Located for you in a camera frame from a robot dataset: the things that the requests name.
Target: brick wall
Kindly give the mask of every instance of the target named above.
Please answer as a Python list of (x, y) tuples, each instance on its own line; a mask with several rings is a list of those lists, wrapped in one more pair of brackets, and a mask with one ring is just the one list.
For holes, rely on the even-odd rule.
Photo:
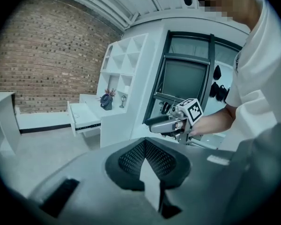
[(0, 35), (0, 91), (15, 91), (21, 113), (65, 112), (96, 94), (108, 44), (121, 31), (72, 0), (25, 0)]

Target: gray floor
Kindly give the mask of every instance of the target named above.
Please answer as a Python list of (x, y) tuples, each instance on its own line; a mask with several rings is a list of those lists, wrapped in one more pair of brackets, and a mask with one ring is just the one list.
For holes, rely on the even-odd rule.
[(0, 174), (9, 187), (27, 197), (47, 176), (95, 149), (100, 149), (100, 135), (74, 137), (71, 128), (23, 134), (15, 157), (0, 154)]

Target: black baseboard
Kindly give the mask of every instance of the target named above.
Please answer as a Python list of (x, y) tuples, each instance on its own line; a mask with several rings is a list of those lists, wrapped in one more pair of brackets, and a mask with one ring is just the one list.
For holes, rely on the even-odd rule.
[(37, 132), (45, 132), (50, 130), (56, 130), (61, 128), (70, 128), (71, 124), (57, 125), (51, 127), (37, 127), (37, 128), (29, 128), (29, 129), (20, 129), (20, 133), (37, 133)]

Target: drawer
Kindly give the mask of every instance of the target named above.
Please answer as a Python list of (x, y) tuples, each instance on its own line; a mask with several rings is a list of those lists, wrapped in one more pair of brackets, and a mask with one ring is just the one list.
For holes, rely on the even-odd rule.
[(74, 136), (78, 133), (100, 129), (101, 119), (85, 103), (69, 103), (68, 101), (67, 110)]

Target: black window frame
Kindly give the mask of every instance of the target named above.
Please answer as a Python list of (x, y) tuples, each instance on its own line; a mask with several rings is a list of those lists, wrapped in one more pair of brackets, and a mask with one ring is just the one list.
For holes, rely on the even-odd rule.
[[(202, 57), (196, 57), (196, 56), (192, 56), (192, 55), (186, 55), (186, 54), (168, 53), (168, 51), (170, 49), (172, 38), (175, 38), (175, 37), (181, 37), (181, 38), (186, 37), (186, 38), (194, 38), (196, 40), (208, 41), (208, 59), (202, 58)], [(168, 34), (167, 34), (167, 37), (165, 40), (165, 44), (164, 44), (164, 48), (163, 48), (163, 52), (162, 52), (162, 56), (161, 56), (161, 59), (160, 59), (159, 65), (158, 65), (158, 70), (156, 73), (154, 85), (153, 85), (150, 99), (149, 99), (149, 102), (147, 105), (146, 113), (145, 113), (145, 116), (143, 119), (143, 123), (148, 118), (150, 118), (156, 99), (167, 102), (169, 104), (174, 104), (174, 105), (177, 105), (184, 101), (184, 99), (180, 99), (180, 98), (173, 99), (173, 97), (170, 95), (157, 92), (157, 90), (158, 90), (157, 86), (162, 77), (161, 72), (163, 71), (163, 68), (165, 66), (167, 59), (191, 61), (191, 62), (201, 64), (203, 66), (207, 66), (206, 75), (204, 77), (204, 85), (202, 88), (201, 97), (199, 99), (199, 102), (201, 104), (203, 111), (205, 110), (205, 107), (206, 107), (206, 104), (207, 104), (207, 101), (209, 98), (212, 80), (213, 80), (213, 71), (214, 71), (214, 63), (215, 63), (215, 43), (219, 43), (221, 45), (227, 46), (236, 51), (240, 51), (242, 49), (241, 46), (234, 44), (230, 41), (227, 41), (225, 39), (215, 37), (213, 34), (208, 35), (208, 34), (193, 33), (193, 32), (168, 31)]]

